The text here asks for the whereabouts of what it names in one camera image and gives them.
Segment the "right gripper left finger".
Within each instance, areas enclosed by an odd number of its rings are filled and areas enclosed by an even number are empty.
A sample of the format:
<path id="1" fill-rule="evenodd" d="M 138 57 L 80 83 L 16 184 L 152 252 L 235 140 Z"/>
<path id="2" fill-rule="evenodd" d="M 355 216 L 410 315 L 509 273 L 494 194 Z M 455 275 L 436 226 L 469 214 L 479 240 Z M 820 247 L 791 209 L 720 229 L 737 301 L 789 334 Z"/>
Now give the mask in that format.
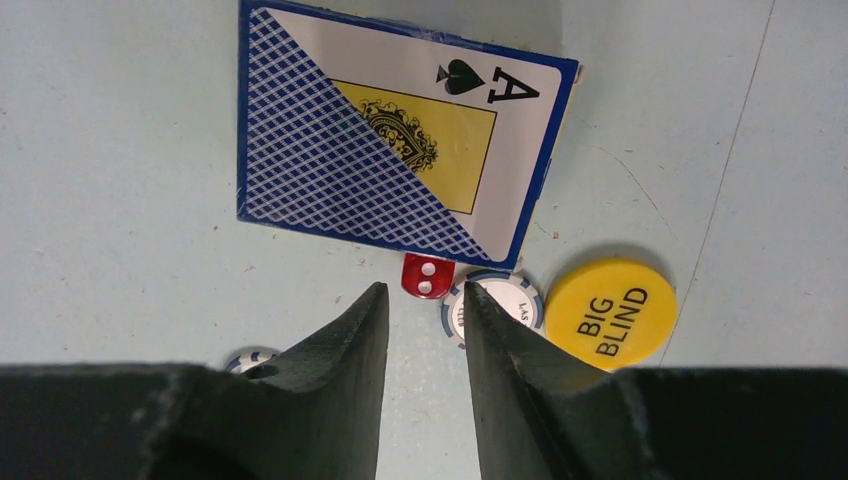
<path id="1" fill-rule="evenodd" d="M 189 363 L 1 370 L 5 479 L 372 479 L 389 292 L 242 373 Z"/>

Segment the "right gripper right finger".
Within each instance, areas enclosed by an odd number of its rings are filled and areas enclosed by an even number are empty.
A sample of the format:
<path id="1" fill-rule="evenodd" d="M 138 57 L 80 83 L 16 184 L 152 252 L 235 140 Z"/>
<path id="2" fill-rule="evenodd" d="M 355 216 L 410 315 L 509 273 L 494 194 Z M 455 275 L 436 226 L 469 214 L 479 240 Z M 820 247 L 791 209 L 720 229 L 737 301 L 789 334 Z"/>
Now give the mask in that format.
<path id="1" fill-rule="evenodd" d="M 624 368 L 612 373 L 464 292 L 486 479 L 843 479 L 838 368 Z"/>

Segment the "yellow big blind button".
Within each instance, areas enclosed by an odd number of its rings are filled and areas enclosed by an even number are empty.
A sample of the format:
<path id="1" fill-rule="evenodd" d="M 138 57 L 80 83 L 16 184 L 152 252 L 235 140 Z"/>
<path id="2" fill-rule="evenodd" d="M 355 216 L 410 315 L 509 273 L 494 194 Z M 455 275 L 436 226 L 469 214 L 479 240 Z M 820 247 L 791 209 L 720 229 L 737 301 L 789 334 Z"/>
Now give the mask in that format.
<path id="1" fill-rule="evenodd" d="M 545 305 L 547 339 L 596 368 L 637 364 L 662 347 L 677 320 L 676 292 L 657 270 L 606 258 L 558 280 Z"/>

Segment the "red die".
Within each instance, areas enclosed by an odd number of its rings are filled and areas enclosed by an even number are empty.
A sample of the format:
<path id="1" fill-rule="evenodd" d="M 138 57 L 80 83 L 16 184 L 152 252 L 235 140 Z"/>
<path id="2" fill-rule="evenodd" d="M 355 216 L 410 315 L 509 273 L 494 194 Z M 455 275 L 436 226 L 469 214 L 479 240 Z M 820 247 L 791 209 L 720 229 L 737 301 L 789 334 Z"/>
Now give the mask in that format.
<path id="1" fill-rule="evenodd" d="M 403 290 L 420 299 L 444 297 L 452 288 L 456 264 L 441 258 L 406 253 L 401 271 Z"/>

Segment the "blue playing card deck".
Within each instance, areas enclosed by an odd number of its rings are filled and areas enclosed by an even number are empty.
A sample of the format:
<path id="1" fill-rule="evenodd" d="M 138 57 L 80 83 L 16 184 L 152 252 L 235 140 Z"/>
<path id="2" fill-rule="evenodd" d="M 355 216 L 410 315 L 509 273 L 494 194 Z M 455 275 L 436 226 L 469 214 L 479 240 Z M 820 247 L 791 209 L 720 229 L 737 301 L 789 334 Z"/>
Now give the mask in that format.
<path id="1" fill-rule="evenodd" d="M 243 1 L 237 215 L 512 269 L 580 71 L 396 22 Z"/>

